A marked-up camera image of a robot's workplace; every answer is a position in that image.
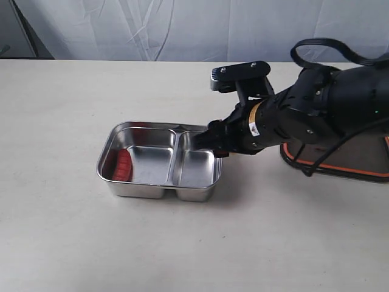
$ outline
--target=stainless steel tray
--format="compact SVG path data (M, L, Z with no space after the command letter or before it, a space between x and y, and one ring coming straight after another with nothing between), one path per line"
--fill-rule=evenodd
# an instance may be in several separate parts
M192 148L193 136L204 130L172 123L121 123L105 143L97 173L118 196L161 199L166 189L174 189L181 200L206 201L219 180L222 161L210 151ZM122 148L133 160L130 182L111 180Z

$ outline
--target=red object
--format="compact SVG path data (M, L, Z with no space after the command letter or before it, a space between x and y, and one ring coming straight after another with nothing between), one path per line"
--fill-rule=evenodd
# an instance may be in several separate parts
M116 167L113 181L129 181L133 169L133 161L127 149L120 149L117 153Z

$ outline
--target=table surface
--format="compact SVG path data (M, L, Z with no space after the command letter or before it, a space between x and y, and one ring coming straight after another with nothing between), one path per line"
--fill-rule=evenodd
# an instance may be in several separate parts
M217 66L0 61L1 291L387 291L385 184L306 178L278 147L225 159L206 203L121 198L97 176L120 122L227 116ZM271 66L276 91L300 72Z

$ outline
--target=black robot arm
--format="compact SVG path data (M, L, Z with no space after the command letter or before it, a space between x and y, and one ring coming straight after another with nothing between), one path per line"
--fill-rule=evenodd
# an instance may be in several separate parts
M361 67L341 71L332 66L304 61L297 47L321 45L337 49ZM291 139L325 145L328 151L303 172L314 170L340 145L357 134L385 136L389 133L388 56L366 59L344 43L327 39L298 42L291 57L303 67L291 87L274 94L267 79L270 66L263 61L212 70L212 90L236 91L239 103L224 120L209 123L195 137L196 148L209 148L215 156L229 153L254 155L266 147Z

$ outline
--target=white backdrop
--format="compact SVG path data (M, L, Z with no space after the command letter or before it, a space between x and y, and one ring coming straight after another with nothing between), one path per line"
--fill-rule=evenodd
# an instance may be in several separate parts
M387 0L16 0L58 59L289 61L310 37L388 50ZM307 57L342 61L332 49Z

